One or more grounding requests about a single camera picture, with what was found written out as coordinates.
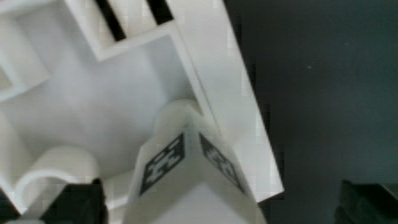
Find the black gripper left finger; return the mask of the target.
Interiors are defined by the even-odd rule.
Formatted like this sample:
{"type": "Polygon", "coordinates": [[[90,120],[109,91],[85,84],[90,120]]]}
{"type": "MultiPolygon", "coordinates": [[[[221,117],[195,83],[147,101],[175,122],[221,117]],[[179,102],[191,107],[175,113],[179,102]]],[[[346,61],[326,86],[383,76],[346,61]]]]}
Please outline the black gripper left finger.
{"type": "Polygon", "coordinates": [[[29,205],[22,219],[40,224],[108,224],[104,199],[99,179],[67,184],[29,205]]]}

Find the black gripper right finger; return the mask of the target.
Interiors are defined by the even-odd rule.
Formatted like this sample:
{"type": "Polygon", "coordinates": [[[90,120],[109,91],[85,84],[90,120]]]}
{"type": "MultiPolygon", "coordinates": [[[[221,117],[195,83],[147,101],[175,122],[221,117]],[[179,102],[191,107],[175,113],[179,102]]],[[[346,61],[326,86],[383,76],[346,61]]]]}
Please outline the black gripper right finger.
{"type": "Polygon", "coordinates": [[[398,224],[398,183],[340,182],[333,224],[398,224]]]}

